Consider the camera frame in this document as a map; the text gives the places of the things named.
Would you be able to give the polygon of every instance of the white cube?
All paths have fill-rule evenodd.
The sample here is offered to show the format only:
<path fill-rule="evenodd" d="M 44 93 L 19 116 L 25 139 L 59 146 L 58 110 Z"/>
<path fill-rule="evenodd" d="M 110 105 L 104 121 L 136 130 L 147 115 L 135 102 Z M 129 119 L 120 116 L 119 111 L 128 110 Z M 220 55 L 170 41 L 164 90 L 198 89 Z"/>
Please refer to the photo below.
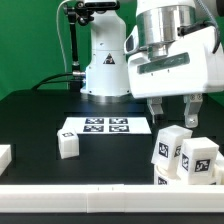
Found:
<path fill-rule="evenodd" d="M 58 147 L 61 158 L 70 158 L 79 155 L 79 138 L 72 129 L 61 129 L 58 131 Z"/>
<path fill-rule="evenodd" d="M 220 177 L 221 185 L 224 185 L 224 160 L 216 160 L 214 173 Z"/>
<path fill-rule="evenodd" d="M 161 129 L 151 162 L 170 173 L 176 173 L 182 141 L 191 138 L 191 135 L 191 130 L 177 125 Z"/>
<path fill-rule="evenodd" d="M 181 180 L 176 174 L 171 174 L 161 167 L 154 166 L 154 185 L 180 185 Z"/>
<path fill-rule="evenodd" d="M 210 139 L 184 139 L 177 175 L 186 184 L 203 184 L 212 178 L 219 146 Z"/>
<path fill-rule="evenodd" d="M 0 175 L 7 168 L 9 163 L 12 161 L 11 146 L 0 145 Z"/>

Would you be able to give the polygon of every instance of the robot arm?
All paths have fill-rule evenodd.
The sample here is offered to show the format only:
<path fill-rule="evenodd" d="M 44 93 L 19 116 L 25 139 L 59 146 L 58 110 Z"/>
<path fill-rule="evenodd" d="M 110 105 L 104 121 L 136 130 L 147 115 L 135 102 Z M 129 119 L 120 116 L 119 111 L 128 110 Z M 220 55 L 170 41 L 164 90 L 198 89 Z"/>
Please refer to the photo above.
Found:
<path fill-rule="evenodd" d="M 222 13 L 217 6 L 223 3 L 212 3 Z M 210 22 L 196 22 L 196 6 Z M 185 124 L 196 127 L 202 93 L 224 90 L 223 49 L 212 13 L 201 0 L 138 0 L 136 23 L 125 42 L 125 52 L 133 54 L 128 60 L 133 96 L 147 98 L 155 118 L 163 114 L 163 96 L 184 95 Z"/>

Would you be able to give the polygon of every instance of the black table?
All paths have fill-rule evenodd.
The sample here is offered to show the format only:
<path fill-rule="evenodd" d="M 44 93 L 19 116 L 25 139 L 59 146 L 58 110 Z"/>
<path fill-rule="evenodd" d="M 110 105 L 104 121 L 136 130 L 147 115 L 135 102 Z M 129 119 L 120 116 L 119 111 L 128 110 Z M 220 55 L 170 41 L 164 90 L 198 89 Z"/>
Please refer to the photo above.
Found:
<path fill-rule="evenodd" d="M 164 98 L 167 119 L 156 126 L 152 125 L 145 100 L 99 104 L 68 91 L 13 92 L 0 102 L 0 144 L 11 144 L 13 155 L 0 184 L 152 184 L 150 159 L 157 132 L 173 124 L 184 126 L 184 107 L 182 97 Z M 224 108 L 204 96 L 193 137 L 209 137 L 222 152 L 223 115 Z M 146 117 L 152 134 L 82 134 L 80 156 L 61 160 L 57 131 L 68 116 Z M 223 223 L 223 218 L 223 214 L 1 214 L 0 222 L 198 224 Z"/>

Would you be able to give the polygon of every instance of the stacked cubes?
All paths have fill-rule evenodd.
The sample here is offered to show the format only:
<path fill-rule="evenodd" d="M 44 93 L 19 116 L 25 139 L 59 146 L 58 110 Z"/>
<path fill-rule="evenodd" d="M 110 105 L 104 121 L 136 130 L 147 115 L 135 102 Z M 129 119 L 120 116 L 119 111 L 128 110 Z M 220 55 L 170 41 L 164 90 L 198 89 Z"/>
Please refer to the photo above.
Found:
<path fill-rule="evenodd" d="M 159 131 L 152 157 L 154 184 L 220 184 L 221 172 L 215 164 L 219 146 L 191 135 L 191 130 L 176 125 Z"/>

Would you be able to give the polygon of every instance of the black cable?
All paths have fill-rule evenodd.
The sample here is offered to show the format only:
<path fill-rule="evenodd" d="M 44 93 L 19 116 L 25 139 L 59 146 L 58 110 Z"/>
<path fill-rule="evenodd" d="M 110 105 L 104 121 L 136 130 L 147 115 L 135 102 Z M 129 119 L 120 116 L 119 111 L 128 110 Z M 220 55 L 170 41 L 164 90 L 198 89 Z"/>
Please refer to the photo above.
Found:
<path fill-rule="evenodd" d="M 64 73 L 64 74 L 57 74 L 57 75 L 52 75 L 48 78 L 45 78 L 43 79 L 42 81 L 40 81 L 38 84 L 36 84 L 35 86 L 33 86 L 31 88 L 31 90 L 37 90 L 39 86 L 41 86 L 41 83 L 45 83 L 49 80 L 52 80 L 52 79 L 56 79 L 56 78 L 61 78 L 61 77 L 67 77 L 67 76 L 73 76 L 73 74 L 71 72 L 68 72 L 68 73 Z"/>
<path fill-rule="evenodd" d="M 215 17 L 212 15 L 212 13 L 209 11 L 208 7 L 203 3 L 202 0 L 195 0 L 199 6 L 201 7 L 201 9 L 205 12 L 205 14 L 208 16 L 208 18 L 211 20 L 211 23 L 213 24 L 213 26 L 215 27 L 216 30 L 216 42 L 215 42 L 215 47 L 212 51 L 213 54 L 216 53 L 216 51 L 219 48 L 219 45 L 221 44 L 221 34 L 220 34 L 220 30 L 219 30 L 219 26 L 215 20 Z"/>
<path fill-rule="evenodd" d="M 40 82 L 39 84 L 35 85 L 32 90 L 37 90 L 40 86 L 46 84 L 54 84 L 54 83 L 71 83 L 71 82 L 80 82 L 79 80 L 62 80 L 62 81 L 50 81 L 50 82 Z"/>

